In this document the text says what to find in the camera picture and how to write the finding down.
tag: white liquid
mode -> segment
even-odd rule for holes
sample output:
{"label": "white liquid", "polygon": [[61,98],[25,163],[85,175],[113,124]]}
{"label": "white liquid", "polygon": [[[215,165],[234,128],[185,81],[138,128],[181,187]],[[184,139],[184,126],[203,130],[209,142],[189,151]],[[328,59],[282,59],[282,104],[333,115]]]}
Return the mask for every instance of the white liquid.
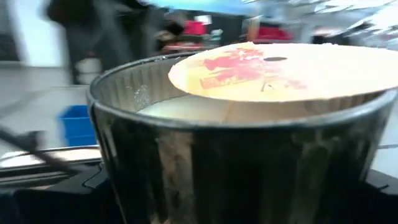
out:
{"label": "white liquid", "polygon": [[[314,115],[303,103],[248,103],[234,102],[226,122],[277,121]],[[183,96],[161,101],[138,113],[149,116],[221,122],[229,102],[200,96]]]}

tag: paper lid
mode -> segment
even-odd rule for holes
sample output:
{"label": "paper lid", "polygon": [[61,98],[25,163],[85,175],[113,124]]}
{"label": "paper lid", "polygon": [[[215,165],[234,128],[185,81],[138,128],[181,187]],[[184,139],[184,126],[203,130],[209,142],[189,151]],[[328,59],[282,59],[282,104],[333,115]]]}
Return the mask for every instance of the paper lid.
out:
{"label": "paper lid", "polygon": [[233,101],[302,101],[398,86],[398,52],[340,45],[251,42],[207,50],[172,67],[187,93]]}

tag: blue container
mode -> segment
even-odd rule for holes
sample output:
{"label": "blue container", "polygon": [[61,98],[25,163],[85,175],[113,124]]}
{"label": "blue container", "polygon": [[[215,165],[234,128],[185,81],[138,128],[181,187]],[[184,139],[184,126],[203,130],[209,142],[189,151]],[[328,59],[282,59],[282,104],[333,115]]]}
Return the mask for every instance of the blue container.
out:
{"label": "blue container", "polygon": [[92,146],[97,144],[95,136],[65,137],[67,146]]}
{"label": "blue container", "polygon": [[68,107],[59,117],[63,136],[68,146],[87,146],[96,144],[93,125],[86,105]]}

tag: metal pot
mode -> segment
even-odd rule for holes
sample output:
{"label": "metal pot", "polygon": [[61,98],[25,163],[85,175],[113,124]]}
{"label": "metal pot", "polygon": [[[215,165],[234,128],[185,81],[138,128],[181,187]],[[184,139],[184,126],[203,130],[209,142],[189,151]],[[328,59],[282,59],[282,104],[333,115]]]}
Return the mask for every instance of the metal pot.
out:
{"label": "metal pot", "polygon": [[90,117],[125,222],[353,223],[397,91],[312,102],[321,114],[268,123],[135,113],[186,94],[167,73],[190,54],[133,62],[90,86]]}

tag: pot rim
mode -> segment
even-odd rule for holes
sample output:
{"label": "pot rim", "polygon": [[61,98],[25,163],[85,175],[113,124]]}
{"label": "pot rim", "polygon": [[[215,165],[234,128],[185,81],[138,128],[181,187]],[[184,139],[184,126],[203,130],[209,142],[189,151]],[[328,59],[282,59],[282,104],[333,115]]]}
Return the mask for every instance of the pot rim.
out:
{"label": "pot rim", "polygon": [[105,81],[108,77],[115,73],[121,72],[127,68],[135,67],[150,62],[159,62],[161,60],[168,60],[171,58],[188,57],[198,52],[185,52],[179,54],[161,55],[156,57],[145,58],[134,62],[129,62],[116,68],[105,71],[104,74],[96,77],[90,84],[87,91],[87,98],[90,107],[101,109],[107,113],[114,114],[120,118],[130,119],[137,123],[160,126],[163,128],[172,129],[267,129],[267,128],[311,128],[317,126],[326,126],[330,124],[338,124],[350,121],[355,118],[366,116],[373,111],[382,108],[383,106],[392,103],[398,96],[398,89],[386,90],[377,98],[363,103],[359,106],[347,108],[344,110],[334,111],[325,114],[319,114],[298,119],[283,119],[280,121],[266,121],[258,123],[217,123],[212,121],[187,121],[179,119],[158,118],[153,116],[146,116],[144,114],[134,113],[120,108],[115,108],[111,105],[102,103],[95,96],[95,88],[98,83]]}

